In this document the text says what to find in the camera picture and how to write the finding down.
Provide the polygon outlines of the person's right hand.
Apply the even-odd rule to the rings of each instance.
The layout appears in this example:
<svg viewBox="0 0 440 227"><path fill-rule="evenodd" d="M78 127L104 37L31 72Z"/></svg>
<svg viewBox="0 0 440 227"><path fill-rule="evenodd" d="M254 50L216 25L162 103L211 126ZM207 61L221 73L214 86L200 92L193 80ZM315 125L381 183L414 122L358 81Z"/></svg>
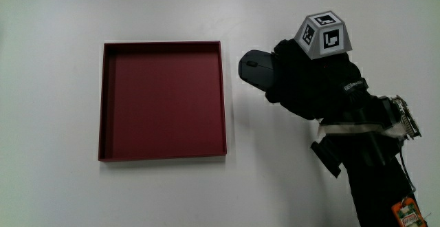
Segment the person's right hand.
<svg viewBox="0 0 440 227"><path fill-rule="evenodd" d="M265 93L307 120L330 118L365 105L371 98L352 50L345 22L328 10L306 16L295 37L272 52L280 78Z"/></svg>

